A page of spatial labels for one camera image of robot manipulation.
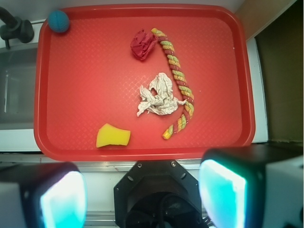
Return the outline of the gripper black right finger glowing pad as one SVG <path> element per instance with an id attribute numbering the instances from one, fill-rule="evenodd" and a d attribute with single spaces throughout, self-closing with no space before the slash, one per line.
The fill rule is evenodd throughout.
<path id="1" fill-rule="evenodd" d="M 199 167 L 201 202 L 217 228 L 301 228 L 304 149 L 292 144 L 213 148 Z"/>

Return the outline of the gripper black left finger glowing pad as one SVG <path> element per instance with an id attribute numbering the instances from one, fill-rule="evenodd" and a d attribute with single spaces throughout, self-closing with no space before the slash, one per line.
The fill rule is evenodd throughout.
<path id="1" fill-rule="evenodd" d="M 0 169 L 2 228 L 82 228 L 86 213 L 85 178 L 73 163 Z"/>

